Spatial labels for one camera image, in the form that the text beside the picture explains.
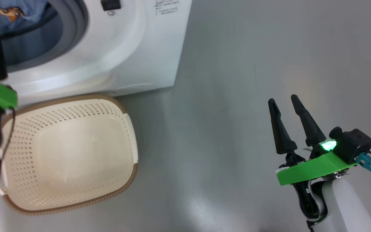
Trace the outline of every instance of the brown basket edge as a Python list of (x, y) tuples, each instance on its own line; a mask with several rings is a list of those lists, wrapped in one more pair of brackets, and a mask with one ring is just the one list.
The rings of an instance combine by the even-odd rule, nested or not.
[[(121, 110), (122, 113), (127, 113), (127, 111), (122, 106), (122, 104), (117, 99), (115, 99), (113, 97), (109, 97), (109, 96), (103, 95), (103, 94), (84, 94), (84, 95), (78, 95), (78, 96), (72, 96), (72, 97), (63, 97), (63, 98), (59, 98), (59, 99), (55, 99), (55, 100), (44, 101), (44, 102), (40, 102), (40, 103), (33, 104), (33, 105), (30, 105), (30, 106), (26, 106), (24, 108), (21, 108), (21, 109), (17, 110), (15, 112), (15, 114), (18, 116), (20, 114), (27, 113), (27, 112), (30, 112), (32, 110), (37, 110), (37, 109), (40, 109), (40, 108), (43, 108), (43, 107), (49, 107), (49, 106), (60, 104), (60, 103), (80, 101), (80, 100), (88, 100), (88, 99), (108, 100), (108, 101), (114, 103)], [(4, 122), (2, 123), (2, 127), (11, 119), (12, 119), (12, 113), (10, 113), (9, 115), (7, 115), (5, 117)]]

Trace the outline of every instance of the gray floor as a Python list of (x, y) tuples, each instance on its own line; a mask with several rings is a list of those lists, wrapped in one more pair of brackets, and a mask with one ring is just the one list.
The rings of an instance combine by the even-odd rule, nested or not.
[[(293, 187), (275, 177), (284, 157), (267, 107), (274, 97), (305, 147), (293, 93), (326, 135), (371, 136), (371, 1), (196, 0), (175, 86), (120, 98), (140, 151), (133, 185), (42, 217), (0, 201), (0, 231), (306, 232)], [(371, 214), (371, 174), (350, 173)]]

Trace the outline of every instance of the basket handle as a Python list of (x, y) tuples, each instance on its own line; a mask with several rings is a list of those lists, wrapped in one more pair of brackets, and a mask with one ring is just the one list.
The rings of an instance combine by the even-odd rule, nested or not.
[(124, 117), (128, 129), (128, 137), (130, 138), (131, 142), (131, 151), (133, 154), (134, 163), (138, 163), (138, 147), (137, 139), (135, 138), (133, 123), (131, 122), (131, 118), (127, 113), (124, 113)]
[(1, 182), (0, 182), (0, 195), (6, 195), (6, 187), (8, 186), (8, 176), (6, 175), (6, 168), (5, 168), (5, 162), (4, 160), (1, 161), (1, 172), (0, 176), (2, 176), (4, 180), (4, 186), (2, 187)]

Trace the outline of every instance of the beige plastic basket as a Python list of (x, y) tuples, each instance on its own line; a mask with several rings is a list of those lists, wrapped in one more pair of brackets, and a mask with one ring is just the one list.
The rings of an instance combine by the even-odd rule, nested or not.
[[(11, 126), (9, 115), (3, 147)], [(17, 112), (0, 194), (25, 215), (73, 210), (125, 191), (137, 163), (134, 129), (117, 100), (84, 95), (48, 101)]]

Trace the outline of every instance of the washing machine drum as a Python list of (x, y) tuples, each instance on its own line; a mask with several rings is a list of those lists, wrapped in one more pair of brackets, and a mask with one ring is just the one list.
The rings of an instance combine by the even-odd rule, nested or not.
[(49, 62), (71, 50), (88, 24), (83, 0), (49, 0), (41, 20), (1, 34), (9, 72)]

